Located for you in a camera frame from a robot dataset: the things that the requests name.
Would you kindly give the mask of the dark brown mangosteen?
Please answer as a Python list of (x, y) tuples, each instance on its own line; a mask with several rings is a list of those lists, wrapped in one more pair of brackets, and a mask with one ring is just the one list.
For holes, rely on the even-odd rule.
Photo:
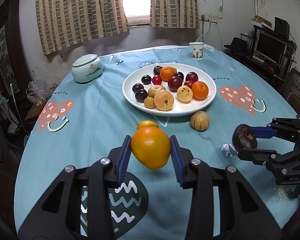
[(232, 135), (232, 145), (239, 152), (243, 148), (257, 148), (257, 139), (253, 129), (246, 125), (238, 125)]

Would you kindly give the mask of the pale yellow apricot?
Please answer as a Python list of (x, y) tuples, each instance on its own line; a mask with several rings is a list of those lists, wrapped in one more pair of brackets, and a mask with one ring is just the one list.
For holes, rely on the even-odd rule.
[(177, 99), (181, 102), (188, 103), (193, 98), (193, 91), (190, 87), (183, 85), (177, 89)]

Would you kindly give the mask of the red plum bottom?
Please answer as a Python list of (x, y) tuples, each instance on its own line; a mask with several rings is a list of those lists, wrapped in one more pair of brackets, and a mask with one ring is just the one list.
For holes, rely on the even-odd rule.
[(199, 80), (197, 73), (189, 72), (185, 78), (186, 81), (197, 82)]

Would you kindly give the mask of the orange yellow tomato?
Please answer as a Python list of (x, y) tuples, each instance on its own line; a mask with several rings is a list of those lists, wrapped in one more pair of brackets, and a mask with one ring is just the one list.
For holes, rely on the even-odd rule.
[(136, 159), (151, 170), (160, 169), (168, 162), (171, 143), (167, 134), (157, 127), (138, 129), (130, 145)]

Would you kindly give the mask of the large red plum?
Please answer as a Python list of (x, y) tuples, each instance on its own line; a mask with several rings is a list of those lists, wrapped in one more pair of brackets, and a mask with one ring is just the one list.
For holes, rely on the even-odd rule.
[(176, 92), (178, 88), (181, 87), (182, 85), (183, 85), (183, 81), (178, 76), (170, 77), (168, 80), (168, 87), (172, 92)]

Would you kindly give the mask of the beige pumpkin-shaped fruit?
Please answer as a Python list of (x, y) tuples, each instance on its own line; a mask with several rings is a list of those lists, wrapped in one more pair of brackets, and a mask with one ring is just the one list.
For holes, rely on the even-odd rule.
[(154, 104), (160, 111), (169, 111), (174, 105), (174, 97), (167, 90), (160, 90), (154, 96)]

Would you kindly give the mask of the tan pear-like fruit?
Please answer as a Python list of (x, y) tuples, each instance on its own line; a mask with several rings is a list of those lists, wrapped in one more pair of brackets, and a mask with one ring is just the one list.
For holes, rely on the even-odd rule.
[(157, 92), (161, 90), (166, 90), (166, 88), (162, 85), (153, 85), (148, 89), (148, 96), (154, 98)]

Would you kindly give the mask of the yellow-brown longan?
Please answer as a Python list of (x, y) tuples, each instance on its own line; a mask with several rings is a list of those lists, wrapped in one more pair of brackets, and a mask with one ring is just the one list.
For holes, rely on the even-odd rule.
[(153, 97), (147, 97), (144, 100), (144, 106), (148, 109), (154, 109), (156, 108), (155, 103), (154, 103), (154, 98)]

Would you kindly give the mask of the red cherry tomato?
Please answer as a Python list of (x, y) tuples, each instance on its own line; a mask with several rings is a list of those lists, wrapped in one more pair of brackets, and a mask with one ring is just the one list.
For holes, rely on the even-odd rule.
[(160, 75), (155, 75), (153, 78), (152, 78), (152, 83), (153, 85), (161, 85), (162, 84), (162, 78)]

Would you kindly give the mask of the dark purple plum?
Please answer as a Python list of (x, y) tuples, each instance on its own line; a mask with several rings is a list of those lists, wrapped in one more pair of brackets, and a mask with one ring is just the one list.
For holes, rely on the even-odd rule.
[(147, 90), (145, 89), (140, 89), (135, 93), (135, 99), (137, 102), (143, 103), (144, 100), (148, 97)]

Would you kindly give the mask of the small dark plum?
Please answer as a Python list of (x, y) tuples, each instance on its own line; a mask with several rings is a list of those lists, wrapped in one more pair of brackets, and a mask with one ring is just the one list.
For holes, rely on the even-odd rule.
[(141, 78), (141, 82), (142, 82), (144, 85), (149, 85), (149, 84), (151, 84), (151, 82), (152, 82), (152, 78), (151, 78), (151, 76), (149, 76), (149, 75), (144, 75), (144, 76)]
[(184, 80), (184, 74), (182, 72), (176, 72), (175, 76), (179, 77), (182, 81)]

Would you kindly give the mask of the striped beige round fruit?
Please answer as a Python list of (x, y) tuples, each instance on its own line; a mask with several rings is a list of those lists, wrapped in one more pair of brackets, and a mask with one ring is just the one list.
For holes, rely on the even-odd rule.
[(205, 131), (210, 125), (210, 117), (205, 111), (197, 111), (191, 116), (190, 124), (197, 131)]

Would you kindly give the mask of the orange tangerine lower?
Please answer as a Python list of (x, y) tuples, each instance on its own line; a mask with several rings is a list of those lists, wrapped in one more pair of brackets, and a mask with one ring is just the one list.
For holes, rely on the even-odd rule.
[(202, 81), (195, 82), (192, 87), (193, 97), (197, 100), (205, 100), (209, 94), (209, 88)]

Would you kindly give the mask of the checkered curtain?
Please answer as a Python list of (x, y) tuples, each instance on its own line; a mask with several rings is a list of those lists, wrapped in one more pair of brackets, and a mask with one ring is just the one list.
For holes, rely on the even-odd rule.
[(198, 29), (197, 0), (151, 0), (150, 26)]
[(129, 31), (122, 0), (36, 0), (36, 16), (45, 56)]

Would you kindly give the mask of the left checkered curtain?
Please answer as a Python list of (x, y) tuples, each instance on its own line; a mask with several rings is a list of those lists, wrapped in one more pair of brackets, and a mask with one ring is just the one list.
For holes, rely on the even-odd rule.
[(36, 16), (45, 56), (129, 31), (122, 0), (36, 0)]

